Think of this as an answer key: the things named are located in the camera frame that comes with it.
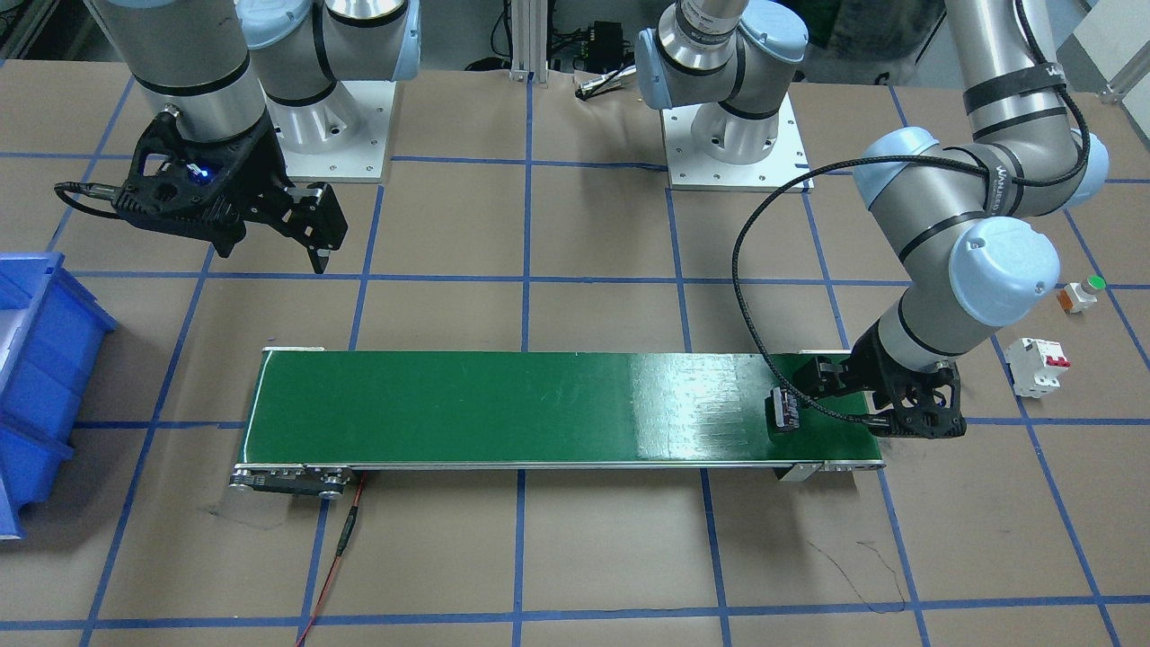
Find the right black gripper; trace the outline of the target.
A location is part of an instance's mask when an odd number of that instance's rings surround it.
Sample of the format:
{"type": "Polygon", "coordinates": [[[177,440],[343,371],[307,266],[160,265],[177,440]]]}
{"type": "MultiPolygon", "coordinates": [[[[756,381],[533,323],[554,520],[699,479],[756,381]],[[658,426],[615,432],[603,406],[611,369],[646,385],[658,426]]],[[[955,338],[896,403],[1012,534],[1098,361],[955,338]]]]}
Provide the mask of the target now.
{"type": "Polygon", "coordinates": [[[298,187],[288,178],[288,168],[273,123],[253,126],[212,143],[222,182],[214,216],[221,217],[222,233],[212,246],[227,259],[246,237],[247,224],[263,224],[305,247],[314,274],[325,274],[334,251],[342,248],[348,221],[327,182],[298,187]]]}

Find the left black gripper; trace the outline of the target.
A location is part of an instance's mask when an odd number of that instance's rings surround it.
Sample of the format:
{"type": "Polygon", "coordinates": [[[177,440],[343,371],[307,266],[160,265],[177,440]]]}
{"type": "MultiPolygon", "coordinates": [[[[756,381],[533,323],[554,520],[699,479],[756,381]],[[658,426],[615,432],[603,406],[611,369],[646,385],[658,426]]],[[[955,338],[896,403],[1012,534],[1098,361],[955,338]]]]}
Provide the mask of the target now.
{"type": "Polygon", "coordinates": [[[944,361],[933,373],[904,368],[880,345],[876,324],[854,342],[842,363],[816,355],[802,364],[790,377],[790,388],[805,408],[859,423],[875,437],[953,439],[967,430],[956,365],[944,361]],[[822,398],[859,392],[873,394],[871,400],[879,413],[849,415],[818,405],[822,398]]]}

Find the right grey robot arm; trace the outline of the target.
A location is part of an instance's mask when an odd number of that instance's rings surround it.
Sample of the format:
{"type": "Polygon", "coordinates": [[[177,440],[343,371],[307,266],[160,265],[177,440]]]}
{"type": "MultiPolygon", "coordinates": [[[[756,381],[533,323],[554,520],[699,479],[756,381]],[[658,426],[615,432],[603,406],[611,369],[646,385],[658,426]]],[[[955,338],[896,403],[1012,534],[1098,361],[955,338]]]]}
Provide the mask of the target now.
{"type": "Polygon", "coordinates": [[[420,66],[419,1],[90,1],[155,115],[120,185],[60,182],[57,197],[97,217],[209,242],[227,259],[250,224],[300,244],[314,274],[348,221],[330,175],[348,180],[382,156],[350,87],[408,80],[420,66]]]}

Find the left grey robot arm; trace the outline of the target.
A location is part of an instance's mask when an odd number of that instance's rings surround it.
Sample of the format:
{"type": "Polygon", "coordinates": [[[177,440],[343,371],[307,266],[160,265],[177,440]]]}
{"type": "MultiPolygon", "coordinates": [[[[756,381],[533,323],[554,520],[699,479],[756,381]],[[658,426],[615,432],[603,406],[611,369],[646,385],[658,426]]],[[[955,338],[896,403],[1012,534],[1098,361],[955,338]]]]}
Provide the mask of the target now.
{"type": "MultiPolygon", "coordinates": [[[[949,1],[960,29],[963,103],[972,143],[945,147],[921,128],[880,137],[849,168],[911,286],[842,363],[813,359],[765,401],[773,431],[804,408],[868,392],[874,414],[842,414],[876,437],[961,437],[956,360],[1022,319],[1055,288],[1060,260],[1032,217],[1101,191],[1107,151],[1040,48],[1032,1],[949,1]]],[[[677,1],[635,45],[641,95],[657,110],[698,105],[716,131],[768,134],[808,29],[773,1],[677,1]]]]}

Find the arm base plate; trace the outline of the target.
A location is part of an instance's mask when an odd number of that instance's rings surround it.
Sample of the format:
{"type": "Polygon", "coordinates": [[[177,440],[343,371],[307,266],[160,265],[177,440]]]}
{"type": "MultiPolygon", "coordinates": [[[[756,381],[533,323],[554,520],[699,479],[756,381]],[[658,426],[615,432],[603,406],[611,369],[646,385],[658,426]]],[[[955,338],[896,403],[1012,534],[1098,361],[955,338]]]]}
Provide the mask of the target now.
{"type": "Polygon", "coordinates": [[[348,80],[308,106],[267,99],[290,180],[383,182],[394,91],[394,82],[348,80]]]}
{"type": "Polygon", "coordinates": [[[742,120],[719,103],[660,116],[669,188],[769,193],[808,172],[789,94],[768,120],[742,120]]]}

